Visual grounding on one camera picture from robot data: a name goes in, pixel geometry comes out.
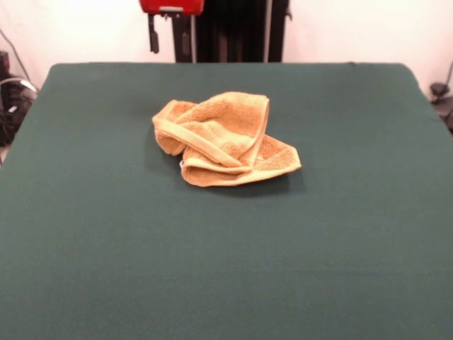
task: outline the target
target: red device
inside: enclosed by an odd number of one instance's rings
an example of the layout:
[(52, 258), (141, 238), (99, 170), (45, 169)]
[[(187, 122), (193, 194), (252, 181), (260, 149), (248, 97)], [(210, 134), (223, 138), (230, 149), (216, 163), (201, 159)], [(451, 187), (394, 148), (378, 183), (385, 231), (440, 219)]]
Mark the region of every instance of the red device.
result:
[(203, 12), (205, 0), (140, 0), (142, 10), (148, 14), (183, 14), (199, 16)]
[(159, 53), (159, 39), (154, 30), (154, 16), (199, 16), (203, 12), (205, 0), (140, 0), (140, 5), (148, 13), (149, 45), (151, 51)]

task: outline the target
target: white wall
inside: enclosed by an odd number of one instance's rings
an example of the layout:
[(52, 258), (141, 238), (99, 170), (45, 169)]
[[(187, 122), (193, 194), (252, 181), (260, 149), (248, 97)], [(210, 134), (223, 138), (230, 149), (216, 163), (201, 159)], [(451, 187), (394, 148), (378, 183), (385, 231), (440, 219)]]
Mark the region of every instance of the white wall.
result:
[[(286, 62), (402, 62), (427, 93), (453, 59), (452, 0), (291, 0), (291, 7)], [(139, 0), (0, 0), (0, 25), (38, 84), (58, 62), (174, 62), (171, 22), (157, 18), (161, 52), (150, 53)]]
[(428, 93), (453, 60), (452, 0), (292, 0), (286, 62), (402, 62)]

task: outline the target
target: table surface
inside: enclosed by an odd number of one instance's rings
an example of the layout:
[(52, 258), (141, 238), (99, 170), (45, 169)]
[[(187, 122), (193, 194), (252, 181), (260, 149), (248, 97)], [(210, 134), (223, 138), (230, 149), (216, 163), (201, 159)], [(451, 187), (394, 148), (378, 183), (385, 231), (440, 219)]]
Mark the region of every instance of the table surface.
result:
[[(185, 183), (150, 118), (223, 91), (304, 168)], [(0, 339), (453, 339), (452, 155), (402, 65), (57, 65), (0, 171)]]

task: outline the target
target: orange towel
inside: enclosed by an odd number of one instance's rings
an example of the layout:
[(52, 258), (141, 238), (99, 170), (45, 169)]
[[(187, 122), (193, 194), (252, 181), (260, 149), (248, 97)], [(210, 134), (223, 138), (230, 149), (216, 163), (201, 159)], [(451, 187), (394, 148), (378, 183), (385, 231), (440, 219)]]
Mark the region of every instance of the orange towel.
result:
[(171, 101), (153, 118), (156, 141), (183, 154), (181, 173), (195, 186), (237, 186), (302, 167), (297, 150), (265, 135), (269, 99), (227, 92), (200, 104)]

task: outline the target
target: black cable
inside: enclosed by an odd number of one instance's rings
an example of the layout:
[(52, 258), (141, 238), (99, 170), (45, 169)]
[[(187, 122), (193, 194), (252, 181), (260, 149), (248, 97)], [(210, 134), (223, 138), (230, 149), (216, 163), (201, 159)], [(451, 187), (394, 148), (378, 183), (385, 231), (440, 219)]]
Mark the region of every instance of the black cable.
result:
[(16, 56), (17, 61), (19, 62), (19, 65), (21, 66), (23, 73), (25, 74), (25, 77), (27, 78), (28, 81), (30, 81), (30, 76), (28, 75), (27, 70), (25, 69), (25, 66), (23, 66), (22, 60), (19, 57), (19, 54), (17, 53), (16, 48), (14, 47), (14, 44), (11, 42), (11, 40), (8, 39), (4, 31), (0, 28), (0, 35), (4, 38), (4, 40), (11, 46), (11, 49), (13, 50), (14, 55)]
[(453, 72), (453, 61), (450, 64), (450, 69), (448, 71), (447, 81), (445, 82), (446, 85), (448, 85), (450, 83), (450, 79), (452, 78), (452, 72)]

